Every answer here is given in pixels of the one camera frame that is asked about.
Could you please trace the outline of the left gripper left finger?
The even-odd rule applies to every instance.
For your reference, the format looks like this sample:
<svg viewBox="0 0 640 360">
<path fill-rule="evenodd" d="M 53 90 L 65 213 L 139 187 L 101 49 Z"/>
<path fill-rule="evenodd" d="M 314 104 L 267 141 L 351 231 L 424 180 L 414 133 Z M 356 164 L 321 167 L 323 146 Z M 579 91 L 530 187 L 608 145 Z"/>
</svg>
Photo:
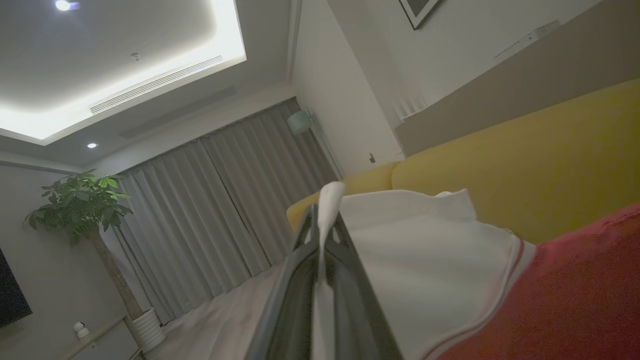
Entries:
<svg viewBox="0 0 640 360">
<path fill-rule="evenodd" d="M 318 205 L 313 204 L 304 212 L 245 360 L 311 360 L 318 235 Z"/>
</svg>

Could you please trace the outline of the white slatted wall vent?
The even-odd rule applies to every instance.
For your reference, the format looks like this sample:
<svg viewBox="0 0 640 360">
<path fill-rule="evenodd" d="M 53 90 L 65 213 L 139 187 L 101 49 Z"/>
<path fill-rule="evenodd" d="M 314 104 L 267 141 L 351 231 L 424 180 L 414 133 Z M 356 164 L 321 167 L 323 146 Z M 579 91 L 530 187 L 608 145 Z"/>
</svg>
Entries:
<svg viewBox="0 0 640 360">
<path fill-rule="evenodd" d="M 400 121 L 415 116 L 427 109 L 428 104 L 422 96 L 400 96 L 392 102 L 393 109 Z"/>
</svg>

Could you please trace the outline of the dark flat television screen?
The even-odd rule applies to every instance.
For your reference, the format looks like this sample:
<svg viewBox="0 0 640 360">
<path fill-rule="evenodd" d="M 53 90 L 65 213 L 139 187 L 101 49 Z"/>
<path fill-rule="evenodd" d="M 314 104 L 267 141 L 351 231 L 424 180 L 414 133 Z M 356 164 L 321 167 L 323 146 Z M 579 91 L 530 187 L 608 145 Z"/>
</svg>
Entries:
<svg viewBox="0 0 640 360">
<path fill-rule="evenodd" d="M 33 313 L 9 263 L 0 249 L 0 328 Z"/>
</svg>

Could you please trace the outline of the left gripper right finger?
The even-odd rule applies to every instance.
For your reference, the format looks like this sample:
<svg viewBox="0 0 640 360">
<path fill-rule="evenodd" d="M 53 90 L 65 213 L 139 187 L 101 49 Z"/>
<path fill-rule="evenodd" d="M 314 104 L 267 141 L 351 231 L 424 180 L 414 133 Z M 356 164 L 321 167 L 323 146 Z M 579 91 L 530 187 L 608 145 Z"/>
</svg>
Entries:
<svg viewBox="0 0 640 360">
<path fill-rule="evenodd" d="M 335 360 L 403 360 L 341 214 L 325 243 L 325 264 L 333 289 Z"/>
</svg>

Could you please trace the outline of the grey low media cabinet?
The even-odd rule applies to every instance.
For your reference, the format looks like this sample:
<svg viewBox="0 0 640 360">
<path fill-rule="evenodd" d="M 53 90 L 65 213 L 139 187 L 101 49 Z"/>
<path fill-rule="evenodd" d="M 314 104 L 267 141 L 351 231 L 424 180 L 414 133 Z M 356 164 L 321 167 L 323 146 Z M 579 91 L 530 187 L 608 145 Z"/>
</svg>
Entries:
<svg viewBox="0 0 640 360">
<path fill-rule="evenodd" d="M 74 341 L 66 354 L 58 360 L 133 360 L 142 347 L 122 315 Z"/>
</svg>

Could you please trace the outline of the teal shade floor lamp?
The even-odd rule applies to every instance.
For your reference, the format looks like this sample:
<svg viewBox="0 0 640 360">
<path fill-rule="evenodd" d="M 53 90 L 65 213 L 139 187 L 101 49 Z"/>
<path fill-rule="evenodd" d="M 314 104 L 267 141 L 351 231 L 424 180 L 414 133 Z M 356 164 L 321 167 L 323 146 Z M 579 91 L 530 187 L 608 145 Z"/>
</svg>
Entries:
<svg viewBox="0 0 640 360">
<path fill-rule="evenodd" d="M 309 113 L 308 111 L 304 110 L 297 111 L 288 117 L 286 123 L 289 127 L 290 132 L 292 132 L 292 134 L 295 136 L 301 135 L 304 132 L 310 132 L 311 134 L 313 134 L 318 143 L 318 146 L 320 146 L 320 149 L 322 150 L 322 153 L 327 160 L 327 163 L 333 171 L 334 176 L 336 177 L 336 179 L 342 180 L 342 171 L 340 170 L 338 163 L 333 156 L 333 152 L 330 148 L 329 142 L 327 141 L 325 133 L 323 132 L 315 114 Z"/>
</svg>

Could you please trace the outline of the framed wall picture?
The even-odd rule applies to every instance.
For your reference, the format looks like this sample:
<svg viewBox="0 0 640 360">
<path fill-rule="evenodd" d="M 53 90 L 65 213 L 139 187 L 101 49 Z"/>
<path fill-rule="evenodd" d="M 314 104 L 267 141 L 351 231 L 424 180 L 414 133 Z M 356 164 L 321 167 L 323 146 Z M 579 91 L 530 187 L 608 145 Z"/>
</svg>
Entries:
<svg viewBox="0 0 640 360">
<path fill-rule="evenodd" d="M 414 31 L 420 30 L 445 0 L 398 0 Z"/>
</svg>

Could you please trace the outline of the red shirt with white trim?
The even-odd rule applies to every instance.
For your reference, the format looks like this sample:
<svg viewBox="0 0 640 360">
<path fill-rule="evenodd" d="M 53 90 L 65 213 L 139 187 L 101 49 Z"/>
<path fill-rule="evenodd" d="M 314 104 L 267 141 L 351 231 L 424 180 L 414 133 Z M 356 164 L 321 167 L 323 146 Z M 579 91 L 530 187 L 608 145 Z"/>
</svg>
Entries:
<svg viewBox="0 0 640 360">
<path fill-rule="evenodd" d="M 640 360 L 640 203 L 539 244 L 478 220 L 465 189 L 318 197 L 341 215 L 402 354 Z"/>
</svg>

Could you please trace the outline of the small white wall device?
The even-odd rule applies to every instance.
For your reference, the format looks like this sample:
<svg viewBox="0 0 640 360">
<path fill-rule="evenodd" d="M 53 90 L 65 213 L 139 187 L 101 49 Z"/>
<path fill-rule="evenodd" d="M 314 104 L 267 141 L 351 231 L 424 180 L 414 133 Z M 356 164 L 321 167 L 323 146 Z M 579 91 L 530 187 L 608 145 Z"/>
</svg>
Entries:
<svg viewBox="0 0 640 360">
<path fill-rule="evenodd" d="M 536 27 L 530 33 L 526 34 L 521 40 L 526 43 L 534 43 L 535 41 L 544 38 L 546 35 L 555 31 L 560 27 L 562 23 L 559 20 L 554 20 L 553 22 L 546 23 L 542 26 Z"/>
</svg>

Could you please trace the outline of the green leafy indoor tree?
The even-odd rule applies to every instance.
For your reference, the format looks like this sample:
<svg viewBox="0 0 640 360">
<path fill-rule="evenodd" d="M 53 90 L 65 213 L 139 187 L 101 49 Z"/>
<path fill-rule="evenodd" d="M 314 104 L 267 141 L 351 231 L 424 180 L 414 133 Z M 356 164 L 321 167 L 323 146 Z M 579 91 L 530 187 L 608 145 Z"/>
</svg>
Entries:
<svg viewBox="0 0 640 360">
<path fill-rule="evenodd" d="M 135 321 L 144 315 L 125 276 L 116 264 L 114 255 L 106 246 L 101 232 L 110 228 L 119 230 L 133 210 L 120 203 L 129 198 L 118 192 L 121 175 L 97 177 L 93 170 L 74 173 L 42 187 L 42 198 L 48 202 L 32 210 L 24 219 L 30 228 L 60 230 L 75 246 L 88 240 L 115 285 L 124 303 L 128 317 Z"/>
</svg>

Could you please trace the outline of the yellow fabric sofa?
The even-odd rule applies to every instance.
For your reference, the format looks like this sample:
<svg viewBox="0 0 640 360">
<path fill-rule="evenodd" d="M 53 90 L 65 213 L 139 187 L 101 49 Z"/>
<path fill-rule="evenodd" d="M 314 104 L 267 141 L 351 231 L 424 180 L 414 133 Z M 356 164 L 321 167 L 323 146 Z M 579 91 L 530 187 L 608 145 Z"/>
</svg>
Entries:
<svg viewBox="0 0 640 360">
<path fill-rule="evenodd" d="M 640 79 L 629 80 L 344 180 L 346 196 L 467 189 L 483 223 L 530 243 L 640 207 Z"/>
</svg>

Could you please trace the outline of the white ribbed plant pot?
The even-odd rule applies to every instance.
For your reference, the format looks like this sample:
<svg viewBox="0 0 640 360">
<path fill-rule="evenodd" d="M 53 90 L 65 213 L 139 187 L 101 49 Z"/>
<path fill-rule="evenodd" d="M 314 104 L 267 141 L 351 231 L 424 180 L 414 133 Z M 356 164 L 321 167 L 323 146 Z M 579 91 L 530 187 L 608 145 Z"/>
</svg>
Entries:
<svg viewBox="0 0 640 360">
<path fill-rule="evenodd" d="M 142 316 L 132 321 L 139 339 L 142 341 L 142 353 L 150 353 L 167 339 L 160 319 L 154 308 L 150 308 Z"/>
</svg>

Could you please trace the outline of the grey pleated curtain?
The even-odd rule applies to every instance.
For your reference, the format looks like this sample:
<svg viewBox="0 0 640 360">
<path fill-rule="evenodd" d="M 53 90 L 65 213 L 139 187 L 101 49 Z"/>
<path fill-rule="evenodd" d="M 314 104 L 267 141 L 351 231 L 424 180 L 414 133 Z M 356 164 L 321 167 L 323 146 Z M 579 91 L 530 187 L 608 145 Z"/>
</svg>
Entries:
<svg viewBox="0 0 640 360">
<path fill-rule="evenodd" d="M 297 226 L 286 212 L 334 180 L 290 98 L 123 172 L 132 210 L 103 234 L 144 312 L 161 325 L 278 265 Z"/>
</svg>

